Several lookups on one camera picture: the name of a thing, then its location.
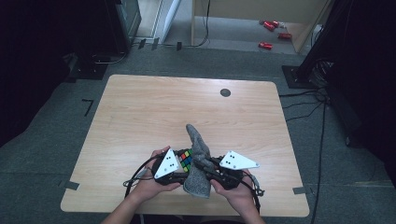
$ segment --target human hand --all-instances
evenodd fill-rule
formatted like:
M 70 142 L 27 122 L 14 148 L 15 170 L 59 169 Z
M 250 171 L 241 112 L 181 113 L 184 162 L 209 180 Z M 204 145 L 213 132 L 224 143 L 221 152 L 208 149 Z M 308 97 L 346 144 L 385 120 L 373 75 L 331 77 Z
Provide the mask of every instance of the human hand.
M 166 152 L 169 150 L 169 146 L 165 147 L 163 149 L 155 150 L 152 152 L 151 157 L 159 155 L 163 152 Z M 154 164 L 156 160 L 150 161 L 145 168 L 146 169 L 151 169 L 152 165 Z M 173 189 L 176 189 L 180 187 L 179 183 L 173 183 L 170 185 L 161 185 L 153 179 L 152 173 L 147 170 L 146 173 L 141 177 L 142 180 L 139 180 L 139 183 L 134 187 L 134 189 L 131 191 L 131 193 L 128 195 L 128 197 L 131 196 L 131 198 L 134 198 L 134 200 L 138 203 L 145 202 L 153 197 L 155 197 L 157 194 L 163 191 L 171 191 Z
M 250 188 L 243 184 L 239 184 L 235 189 L 224 189 L 224 187 L 215 179 L 210 180 L 217 194 L 224 196 L 230 206 L 246 221 L 246 223 L 264 223 L 259 212 L 254 205 L 253 196 L 251 194 L 252 182 L 250 177 L 245 175 L 242 178 Z

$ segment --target floor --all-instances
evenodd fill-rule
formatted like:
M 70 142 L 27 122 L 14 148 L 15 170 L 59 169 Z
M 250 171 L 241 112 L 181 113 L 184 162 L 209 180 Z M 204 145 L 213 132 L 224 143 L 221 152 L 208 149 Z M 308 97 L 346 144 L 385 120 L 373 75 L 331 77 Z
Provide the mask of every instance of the floor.
M 176 45 L 177 42 L 182 42 L 183 46 L 191 44 L 191 1 L 181 1 L 167 36 L 163 36 L 165 18 L 172 2 L 172 0 L 139 1 L 142 24 L 137 33 L 137 40 L 146 38 L 148 42 L 152 42 L 154 38 L 159 37 L 166 45 Z M 205 38 L 205 21 L 206 18 L 195 17 L 195 45 L 202 43 Z M 286 28 L 276 28 L 274 32 L 270 32 L 262 27 L 259 21 L 209 18 L 207 26 L 208 39 L 201 48 L 301 55 L 306 55 L 311 49 L 310 38 L 307 39 L 301 52 L 295 51 L 290 40 L 277 38 L 278 33 L 287 32 L 287 24 Z M 319 30 L 320 26 L 312 36 L 316 36 Z M 273 48 L 271 50 L 259 48 L 258 45 L 262 41 L 271 43 Z

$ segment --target wooden table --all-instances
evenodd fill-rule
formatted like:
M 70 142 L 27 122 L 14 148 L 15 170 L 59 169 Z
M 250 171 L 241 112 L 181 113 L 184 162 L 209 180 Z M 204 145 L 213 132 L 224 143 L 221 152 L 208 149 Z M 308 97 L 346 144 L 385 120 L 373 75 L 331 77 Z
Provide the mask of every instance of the wooden table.
M 231 96 L 223 97 L 220 90 Z M 184 77 L 110 77 L 61 207 L 67 212 L 112 212 L 122 201 L 136 169 L 154 149 L 191 146 L 186 124 L 202 135 L 212 156 L 234 150 L 257 161 L 251 169 L 265 189 L 262 216 L 305 217 L 309 207 L 276 85 Z M 209 199 L 194 198 L 183 188 L 164 192 L 137 213 L 234 216 L 236 212 L 212 188 Z

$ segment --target cable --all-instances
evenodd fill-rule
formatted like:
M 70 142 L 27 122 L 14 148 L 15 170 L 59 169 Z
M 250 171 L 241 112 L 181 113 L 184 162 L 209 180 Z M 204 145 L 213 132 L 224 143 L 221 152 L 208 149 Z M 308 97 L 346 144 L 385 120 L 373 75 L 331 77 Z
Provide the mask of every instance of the cable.
M 324 74 L 323 74 L 322 73 L 323 70 L 319 70 L 319 71 L 315 71 L 315 70 L 318 69 L 318 63 L 320 63 L 320 62 L 325 62 L 325 63 L 332 62 L 332 63 L 334 63 L 336 61 L 339 61 L 341 56 L 343 55 L 343 51 L 345 50 L 345 46 L 346 46 L 346 42 L 347 42 L 347 31 L 348 31 L 348 26 L 349 26 L 349 19 L 350 19 L 350 14 L 351 14 L 352 7 L 354 5 L 354 1 L 355 0 L 350 0 L 349 1 L 350 5 L 349 5 L 349 10 L 348 10 L 347 15 L 346 15 L 346 25 L 345 25 L 344 37 L 341 37 L 342 38 L 341 39 L 342 44 L 340 45 L 341 48 L 337 49 L 337 51 L 339 51 L 339 53 L 336 53 L 333 56 L 324 56 L 322 58 L 316 59 L 314 62 L 311 63 L 312 64 L 312 70 L 313 70 L 311 72 L 313 72 L 314 75 L 310 79 L 311 80 L 315 80 L 317 82 L 315 84 L 319 85 L 320 87 L 327 86 L 327 81 L 325 81 L 326 80 L 325 77 L 326 77 L 327 71 L 325 71 Z M 317 37 L 320 37 L 320 34 L 323 32 L 323 29 L 326 29 L 327 27 L 329 27 L 329 26 L 325 26 L 325 28 L 323 28 L 323 26 L 321 27 L 320 31 L 317 33 L 317 35 L 315 37 L 315 42 L 317 42 Z M 313 33 L 311 34 L 311 47 L 312 47 L 312 38 L 313 38 Z
M 311 116 L 311 115 L 314 113 L 314 111 L 317 110 L 318 107 L 320 107 L 321 105 L 323 105 L 323 102 L 320 102 L 320 104 L 317 105 L 317 106 L 311 111 L 311 113 L 309 113 L 308 115 L 304 115 L 304 116 L 300 116 L 300 117 L 295 117 L 295 118 L 291 118 L 291 119 L 286 119 L 286 122 L 287 122 L 287 121 L 290 121 L 290 120 L 292 120 L 292 119 L 303 119 L 303 118 L 308 118 L 308 117 Z
M 129 179 L 129 180 L 127 180 L 127 181 L 125 181 L 125 182 L 123 182 L 123 186 L 124 187 L 128 187 L 128 185 L 131 183 L 132 185 L 131 185 L 131 187 L 134 187 L 134 186 L 136 186 L 138 183 L 136 183 L 136 184 L 134 184 L 134 182 L 136 181 L 136 180 L 151 180 L 151 179 L 153 179 L 154 177 L 152 177 L 152 178 L 134 178 L 134 179 Z
M 256 195 L 258 195 L 260 197 L 263 196 L 265 190 L 260 189 L 260 184 L 259 184 L 259 181 L 257 181 L 256 176 L 248 174 L 246 171 L 244 171 L 244 173 L 245 173 L 245 176 L 248 176 L 251 179 L 251 182 L 253 184 Z
M 158 155 L 155 155 L 155 156 L 151 157 L 150 159 L 148 159 L 147 161 L 145 161 L 145 162 L 136 170 L 136 172 L 134 172 L 134 175 L 131 177 L 130 180 L 135 179 L 135 177 L 137 176 L 137 174 L 139 173 L 139 171 L 140 171 L 143 167 L 145 167 L 149 162 L 151 162 L 151 161 L 154 160 L 154 159 L 160 158 L 161 156 L 164 156 L 164 155 L 165 155 L 165 153 L 163 152 L 163 153 L 158 154 Z M 133 183 L 134 183 L 133 181 L 130 181 L 130 182 L 128 183 L 128 186 L 126 186 L 127 189 L 126 189 L 126 191 L 125 191 L 125 198 L 128 196 L 129 191 L 131 191 L 131 187 L 132 187 L 132 184 L 133 184 Z
M 94 59 L 94 57 L 96 57 L 97 54 L 92 55 L 92 59 L 93 59 L 93 62 L 94 62 L 94 63 L 98 63 L 98 64 L 113 64 L 113 63 L 119 63 L 119 62 L 122 61 L 122 59 L 124 59 L 125 56 L 126 56 L 126 53 L 125 53 L 125 52 L 122 52 L 121 54 L 122 54 L 122 57 L 121 57 L 120 59 L 114 61 L 114 62 L 108 62 L 108 63 L 100 63 L 100 62 L 97 62 L 97 61 Z
M 250 189 L 251 195 L 253 196 L 253 200 L 256 205 L 256 209 L 260 213 L 261 205 L 260 205 L 259 197 L 257 196 L 255 189 L 252 188 L 247 182 L 245 182 L 243 180 L 241 180 L 241 184 L 245 185 L 248 189 Z
M 204 40 L 201 42 L 201 44 L 199 44 L 197 46 L 193 46 L 194 48 L 201 47 L 206 42 L 206 40 L 209 38 L 209 27 L 208 27 L 208 24 L 207 24 L 207 22 L 209 20 L 209 11 L 210 11 L 210 0 L 207 2 L 206 22 L 204 21 L 204 18 L 203 18 L 204 26 L 205 26 L 205 29 L 206 29 L 206 35 L 204 37 Z
M 317 215 L 318 208 L 318 199 L 320 192 L 320 182 L 321 182 L 321 161 L 322 161 L 322 152 L 323 152 L 323 138 L 324 138 L 324 127 L 325 127 L 325 119 L 326 119 L 326 104 L 323 106 L 323 118 L 322 118 L 322 130 L 320 135 L 320 147 L 319 147 L 319 157 L 318 157 L 318 188 L 317 188 L 317 198 L 315 199 L 314 210 L 312 212 L 311 224 L 315 223 L 315 218 Z
M 317 103 L 318 103 L 318 101 L 316 101 L 316 102 L 297 103 L 297 104 L 292 104 L 292 105 L 288 105 L 288 106 L 282 106 L 282 109 L 287 109 L 287 108 L 290 108 L 290 107 L 295 106 L 295 105 L 314 105 L 314 104 L 317 104 Z
M 204 40 L 199 45 L 188 45 L 188 46 L 183 46 L 183 48 L 199 48 L 204 43 L 206 43 L 207 40 L 209 40 L 209 26 L 208 26 L 209 11 L 210 11 L 210 0 L 207 2 L 206 21 L 205 21 L 205 17 L 203 17 L 203 23 L 204 23 L 204 27 L 205 27 L 205 30 L 206 30 L 206 34 L 205 34 Z M 136 46 L 136 45 L 140 45 L 140 42 L 139 43 L 133 43 L 131 45 L 131 47 Z M 177 45 L 172 45 L 172 44 L 157 44 L 157 45 L 165 46 L 165 47 L 176 47 L 177 46 Z
M 318 93 L 320 96 L 322 96 L 323 99 L 319 99 L 317 94 L 315 94 L 315 98 L 317 98 L 317 100 L 318 100 L 319 102 L 326 103 L 326 102 L 327 102 L 327 95 L 324 94 L 324 93 L 322 93 L 322 92 L 320 92 L 319 90 L 317 91 L 317 93 Z
M 291 94 L 283 94 L 283 95 L 279 95 L 279 97 L 293 97 L 293 96 L 301 96 L 301 95 L 306 95 L 309 92 L 317 92 L 319 89 L 316 89 L 314 91 L 303 91 L 303 92 L 299 92 L 299 93 L 291 93 Z

